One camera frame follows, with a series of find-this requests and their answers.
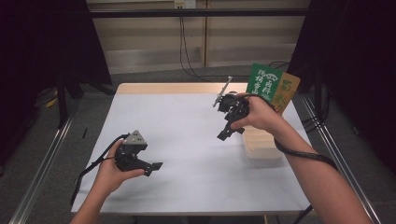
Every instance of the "wall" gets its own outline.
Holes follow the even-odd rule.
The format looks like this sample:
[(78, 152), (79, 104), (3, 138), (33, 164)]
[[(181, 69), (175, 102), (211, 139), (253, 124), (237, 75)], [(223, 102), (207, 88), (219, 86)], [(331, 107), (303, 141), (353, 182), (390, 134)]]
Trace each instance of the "wall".
[[(90, 9), (170, 9), (173, 1), (89, 0)], [(307, 8), (309, 0), (204, 1), (198, 8)], [(289, 61), (304, 17), (184, 18), (192, 67)], [(111, 74), (179, 69), (180, 18), (94, 19)]]

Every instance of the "metal rail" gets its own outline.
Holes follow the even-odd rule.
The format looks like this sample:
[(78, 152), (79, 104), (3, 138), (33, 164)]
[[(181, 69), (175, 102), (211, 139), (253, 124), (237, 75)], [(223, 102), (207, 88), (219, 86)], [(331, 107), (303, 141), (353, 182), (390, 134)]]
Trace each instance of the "metal rail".
[(93, 18), (146, 18), (146, 17), (262, 17), (262, 16), (308, 16), (332, 13), (332, 10), (312, 10), (308, 8), (285, 9), (148, 9), (148, 10), (91, 10)]
[(29, 217), (30, 212), (33, 209), (33, 206), (35, 205), (35, 201), (38, 197), (38, 194), (40, 193), (41, 189), (44, 186), (44, 182), (47, 179), (48, 173), (50, 171), (50, 167), (53, 164), (56, 154), (58, 153), (59, 148), (61, 147), (62, 142), (67, 135), (73, 117), (76, 115), (78, 111), (78, 104), (79, 101), (76, 101), (74, 103), (74, 106), (72, 107), (72, 111), (68, 120), (66, 121), (62, 129), (59, 129), (56, 132), (55, 137), (52, 140), (51, 145), (49, 146), (49, 150), (46, 156), (44, 157), (44, 160), (41, 162), (40, 167), (35, 173), (35, 178), (32, 180), (29, 189), (23, 195), (23, 198), (20, 204), (18, 205), (11, 220), (9, 221), (9, 224), (23, 224), (26, 222), (27, 218)]
[(303, 98), (304, 105), (306, 110), (308, 111), (310, 117), (314, 120), (315, 124), (317, 125), (318, 133), (322, 137), (326, 148), (329, 150), (332, 158), (334, 159), (340, 173), (346, 178), (350, 186), (354, 189), (355, 193), (358, 195), (361, 203), (363, 204), (364, 209), (366, 210), (367, 215), (375, 224), (380, 224), (381, 221), (378, 218), (370, 200), (367, 198), (366, 194), (364, 193), (363, 189), (359, 185), (357, 179), (352, 174), (349, 166), (347, 165), (346, 160), (344, 159), (339, 147), (335, 144), (334, 140), (332, 139), (332, 135), (330, 134), (329, 130), (327, 129), (324, 123), (319, 122), (318, 119), (315, 119), (315, 107), (312, 103), (311, 99), (304, 97)]

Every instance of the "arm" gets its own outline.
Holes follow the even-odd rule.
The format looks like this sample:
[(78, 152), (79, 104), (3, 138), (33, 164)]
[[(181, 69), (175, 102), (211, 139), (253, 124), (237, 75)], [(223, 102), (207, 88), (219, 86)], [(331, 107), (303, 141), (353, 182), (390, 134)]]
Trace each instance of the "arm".
[[(252, 125), (272, 134), (286, 148), (317, 153), (262, 99), (249, 97), (248, 100), (249, 115), (234, 122), (233, 129)], [(372, 223), (352, 187), (330, 165), (289, 155), (286, 158), (305, 196), (325, 223)]]
[[(114, 146), (108, 151), (108, 158), (114, 157), (116, 149), (121, 143), (122, 140), (114, 144)], [(122, 172), (116, 166), (114, 159), (102, 161), (92, 188), (84, 203), (73, 217), (71, 223), (96, 223), (100, 209), (102, 208), (107, 196), (114, 190), (118, 189), (124, 180), (143, 175), (144, 173), (144, 170)]]

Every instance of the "table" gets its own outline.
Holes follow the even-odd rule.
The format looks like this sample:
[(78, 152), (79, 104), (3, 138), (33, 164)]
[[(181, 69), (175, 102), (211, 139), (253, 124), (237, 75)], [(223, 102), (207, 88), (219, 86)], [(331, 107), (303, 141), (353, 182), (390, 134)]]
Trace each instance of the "table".
[[(244, 154), (241, 134), (224, 142), (224, 114), (213, 108), (223, 83), (121, 84), (113, 99), (88, 165), (117, 136), (139, 130), (148, 147), (147, 162), (163, 162), (150, 177), (128, 180), (113, 192), (102, 213), (151, 216), (291, 214), (309, 202), (284, 156), (255, 161)], [(246, 83), (227, 91), (243, 92)], [(292, 103), (284, 118), (306, 140)], [(97, 169), (82, 180), (72, 212), (77, 212)]]

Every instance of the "hand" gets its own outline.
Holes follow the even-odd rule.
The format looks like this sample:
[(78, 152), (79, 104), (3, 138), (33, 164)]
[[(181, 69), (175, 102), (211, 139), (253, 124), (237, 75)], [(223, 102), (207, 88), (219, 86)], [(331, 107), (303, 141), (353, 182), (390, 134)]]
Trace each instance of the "hand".
[(92, 189), (95, 189), (106, 196), (118, 189), (123, 181), (145, 173), (143, 169), (123, 172), (117, 167), (113, 158), (116, 154), (117, 148), (122, 144), (122, 141), (122, 139), (117, 141), (108, 151), (107, 157), (109, 159), (102, 161), (100, 164), (98, 174), (96, 175), (92, 186)]
[(272, 133), (277, 122), (283, 119), (260, 97), (249, 96), (247, 99), (249, 101), (249, 114), (245, 118), (232, 123), (231, 128), (238, 129), (251, 125), (257, 129)]

